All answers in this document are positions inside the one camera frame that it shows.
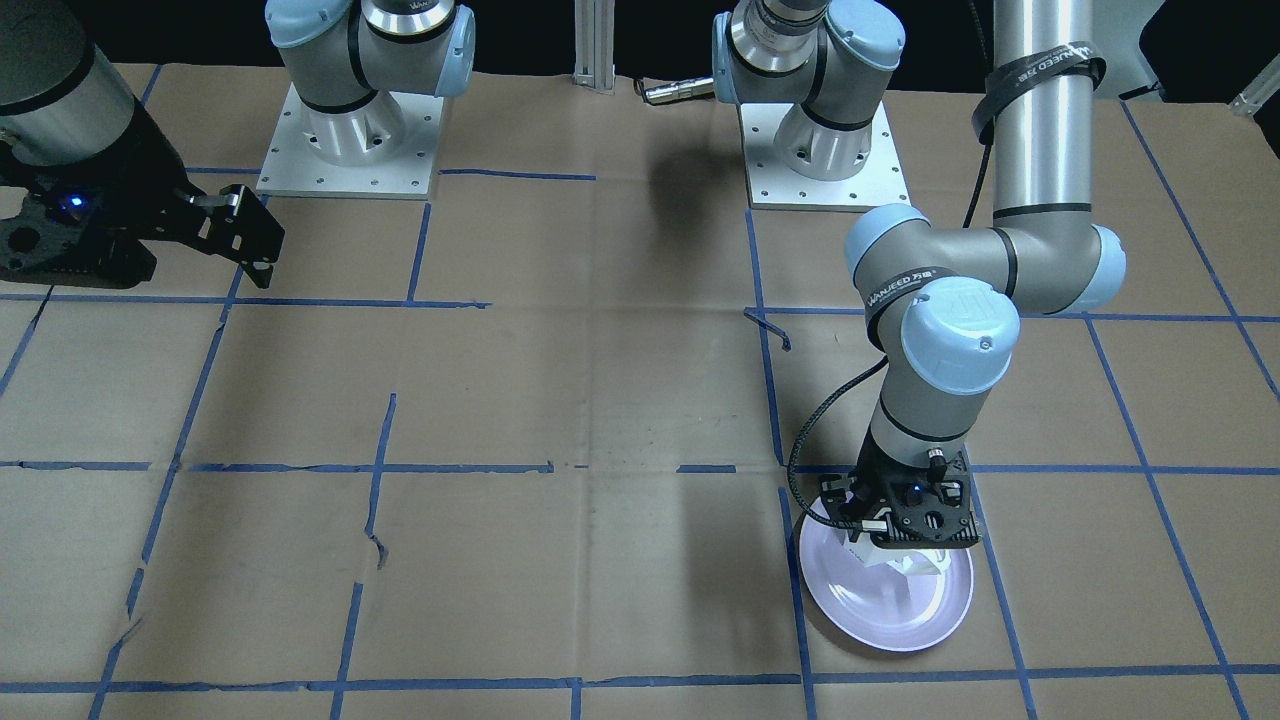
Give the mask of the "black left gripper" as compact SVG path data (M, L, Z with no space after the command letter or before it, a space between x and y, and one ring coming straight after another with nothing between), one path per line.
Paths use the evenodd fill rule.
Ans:
M820 477L820 505L850 542L881 550L965 550L983 539L972 502L966 450L945 460L933 450L924 468L904 465L867 441L849 474Z

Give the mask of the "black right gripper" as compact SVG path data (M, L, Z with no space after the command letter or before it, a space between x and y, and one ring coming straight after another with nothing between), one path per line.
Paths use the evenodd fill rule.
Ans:
M29 192L1 228L5 282L128 290L152 278L157 260L143 242L159 240L229 259L257 288L270 287L285 238L280 223L244 184L200 193L140 102L101 152L22 174ZM206 234L198 234L201 213Z

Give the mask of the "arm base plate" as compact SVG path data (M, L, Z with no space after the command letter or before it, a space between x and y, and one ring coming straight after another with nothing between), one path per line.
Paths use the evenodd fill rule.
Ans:
M814 179L786 164L774 137L788 109L785 102L737 106L750 208L864 213L910 201L884 104L877 108L870 126L870 151L860 170L847 179Z
M289 88L256 184L278 197L426 200L436 174L443 97L378 94L326 114Z

